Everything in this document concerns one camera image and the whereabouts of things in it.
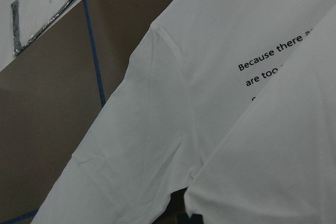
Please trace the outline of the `white long-sleeve printed t-shirt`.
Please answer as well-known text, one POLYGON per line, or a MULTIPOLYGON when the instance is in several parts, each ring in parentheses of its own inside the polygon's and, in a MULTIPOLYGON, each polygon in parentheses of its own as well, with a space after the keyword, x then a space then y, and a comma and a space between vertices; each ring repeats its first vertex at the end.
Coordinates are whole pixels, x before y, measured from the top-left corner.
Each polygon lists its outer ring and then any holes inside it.
POLYGON ((33 223, 153 223, 335 0, 173 0, 33 223))

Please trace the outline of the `silver-edged plastic bag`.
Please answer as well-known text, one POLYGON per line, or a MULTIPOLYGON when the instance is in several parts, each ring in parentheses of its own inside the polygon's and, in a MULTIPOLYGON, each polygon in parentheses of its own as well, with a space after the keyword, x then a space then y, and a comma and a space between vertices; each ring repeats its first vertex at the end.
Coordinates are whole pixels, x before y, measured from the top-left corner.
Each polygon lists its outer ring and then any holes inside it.
POLYGON ((14 56, 18 56, 57 19, 73 0, 15 0, 11 3, 14 56))

